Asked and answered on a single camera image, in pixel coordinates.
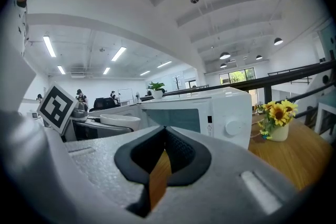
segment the microwave knob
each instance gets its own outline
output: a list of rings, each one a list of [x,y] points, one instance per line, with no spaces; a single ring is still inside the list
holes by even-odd
[[[237,135],[241,132],[243,128],[243,124],[241,121],[229,121],[228,123],[226,123],[225,125],[225,130],[226,133],[229,135]]]

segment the ceiling vent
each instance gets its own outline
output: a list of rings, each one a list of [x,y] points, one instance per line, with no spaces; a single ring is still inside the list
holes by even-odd
[[[83,72],[71,72],[72,79],[83,79],[85,78],[85,74]]]

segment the sunflower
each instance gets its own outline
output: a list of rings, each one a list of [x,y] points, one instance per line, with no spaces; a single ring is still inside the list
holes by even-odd
[[[269,115],[274,119],[276,125],[283,126],[289,119],[287,109],[282,104],[274,104],[269,111]]]
[[[269,110],[273,105],[275,105],[275,101],[270,101],[268,104],[263,104],[262,107],[265,111]]]
[[[291,113],[293,116],[295,116],[295,112],[297,112],[297,104],[293,104],[289,102],[288,100],[284,100],[281,102],[281,104],[287,109],[287,112]]]

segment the flower pot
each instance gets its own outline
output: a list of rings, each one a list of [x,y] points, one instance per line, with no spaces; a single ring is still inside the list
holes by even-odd
[[[288,130],[289,124],[286,124],[284,127],[275,128],[273,132],[271,132],[270,136],[272,138],[270,138],[269,140],[277,142],[285,141],[288,137]]]
[[[159,98],[162,98],[163,92],[161,90],[160,91],[152,91],[152,95],[155,99],[159,99]]]

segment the window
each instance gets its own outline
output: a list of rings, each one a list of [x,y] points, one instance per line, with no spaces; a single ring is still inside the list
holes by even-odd
[[[193,86],[196,87],[196,80],[191,80],[191,81],[187,81],[187,82],[185,82],[185,88],[186,88],[186,89],[190,89],[190,88],[192,88]]]
[[[237,83],[241,81],[247,81],[255,79],[256,75],[254,73],[254,68],[238,70],[226,74],[219,75],[219,79],[221,80],[221,85]],[[258,103],[258,93],[257,90],[249,90],[249,94],[252,97],[252,104]]]

